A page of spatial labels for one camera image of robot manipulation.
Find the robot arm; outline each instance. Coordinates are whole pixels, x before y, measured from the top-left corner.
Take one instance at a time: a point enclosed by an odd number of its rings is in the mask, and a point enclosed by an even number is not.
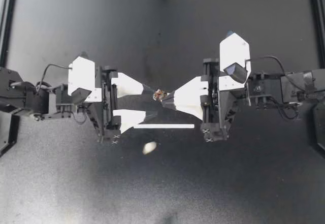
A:
[[[282,73],[252,74],[251,63],[265,58],[279,63]],[[256,109],[277,109],[282,118],[294,120],[298,117],[299,105],[315,103],[318,104],[315,119],[325,120],[322,103],[325,98],[325,69],[287,74],[281,61],[274,56],[251,59],[248,43],[235,33],[220,43],[220,60],[204,59],[203,67],[202,76],[160,98],[160,101],[163,107],[199,118],[206,142],[229,138],[239,104],[255,105]],[[322,123],[316,123],[317,135],[323,132],[320,125]]]
[[[118,108],[120,97],[153,94],[151,88],[133,78],[109,67],[95,67],[93,61],[81,56],[67,69],[68,85],[51,87],[43,82],[44,76],[34,86],[24,82],[16,71],[1,68],[0,111],[30,116],[37,121],[70,118],[82,112],[85,120],[89,117],[100,140],[108,139],[112,143],[117,143],[120,135],[130,127],[156,115],[155,112]],[[50,94],[55,95],[56,112],[53,114],[49,114]]]

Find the brown object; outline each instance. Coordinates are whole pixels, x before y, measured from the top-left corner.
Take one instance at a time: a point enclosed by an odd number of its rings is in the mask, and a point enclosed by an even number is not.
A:
[[[167,92],[158,89],[152,96],[152,98],[157,101],[157,100],[162,100],[163,98],[165,98],[167,96]]]

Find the small object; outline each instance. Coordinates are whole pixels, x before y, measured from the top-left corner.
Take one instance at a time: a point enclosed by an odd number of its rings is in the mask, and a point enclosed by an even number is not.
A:
[[[161,90],[161,89],[158,89],[152,96],[152,98],[157,101],[157,100],[162,100],[163,98],[165,98],[166,96],[168,95],[167,92]]]
[[[154,151],[156,147],[157,147],[157,143],[154,142],[154,141],[149,142],[149,143],[146,143],[146,144],[143,146],[142,153],[143,153],[143,154],[149,154],[149,153],[151,153],[152,151]]]

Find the gray surface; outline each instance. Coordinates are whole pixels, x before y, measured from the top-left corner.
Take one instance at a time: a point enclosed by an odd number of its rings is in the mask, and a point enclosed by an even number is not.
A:
[[[251,55],[275,54],[288,70],[317,68],[309,0],[17,0],[8,67],[39,80],[47,63],[86,51],[100,65],[173,90],[202,71],[229,29]],[[277,71],[268,62],[260,69]],[[66,82],[53,69],[48,82]],[[137,99],[137,102],[149,98]],[[157,104],[156,122],[199,123]],[[144,156],[142,146],[158,142]],[[325,161],[306,120],[243,109],[227,142],[198,128],[130,130],[100,145],[89,121],[21,122],[0,159],[1,223],[323,223]]]

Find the black wire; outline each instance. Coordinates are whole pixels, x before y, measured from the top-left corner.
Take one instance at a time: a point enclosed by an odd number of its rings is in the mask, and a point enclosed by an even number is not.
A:
[[[42,85],[44,85],[44,86],[46,86],[46,87],[52,87],[51,84],[49,84],[49,83],[47,83],[47,82],[44,82],[44,81],[42,81]]]
[[[288,116],[288,114],[283,109],[283,105],[280,104],[275,98],[269,97],[269,100],[272,101],[277,106],[278,112],[279,112],[280,116],[282,117],[282,119],[284,119],[284,120],[295,120],[295,119],[298,118],[299,113],[298,113],[298,110],[297,110],[296,106],[295,107],[290,107],[290,109],[294,110],[294,112],[295,112],[295,115],[290,117],[290,116]]]
[[[76,123],[79,124],[79,125],[84,124],[84,123],[86,122],[86,120],[87,120],[87,116],[86,116],[86,113],[85,113],[85,112],[83,112],[83,115],[84,115],[85,118],[84,118],[82,121],[78,121],[78,120],[76,119],[75,113],[72,112],[72,117],[73,117],[73,119],[74,119],[74,120],[76,121]]]
[[[251,58],[251,59],[248,59],[248,60],[246,60],[246,61],[255,61],[255,60],[261,60],[261,59],[266,59],[266,58],[270,58],[270,59],[275,60],[275,61],[279,64],[279,66],[281,67],[281,70],[282,70],[284,76],[288,79],[288,81],[289,81],[289,82],[290,82],[294,87],[296,87],[297,89],[300,89],[301,91],[306,92],[305,89],[304,89],[303,87],[297,85],[296,82],[295,82],[295,81],[294,81],[290,76],[288,76],[288,74],[285,72],[285,69],[284,69],[284,67],[283,67],[282,62],[281,62],[280,59],[277,58],[276,56],[273,56],[273,55],[264,55],[264,56],[259,56],[259,57]]]
[[[45,70],[44,70],[44,72],[43,72],[43,75],[42,75],[41,80],[37,83],[37,84],[39,84],[39,87],[38,87],[38,89],[37,89],[37,93],[40,91],[42,84],[44,84],[43,80],[44,80],[44,77],[45,77],[46,71],[47,71],[47,69],[48,69],[50,66],[54,66],[54,67],[62,68],[62,69],[71,69],[71,68],[69,68],[69,67],[64,67],[64,66],[60,66],[60,65],[56,65],[56,64],[49,64],[49,65],[47,65],[46,68],[45,68]]]

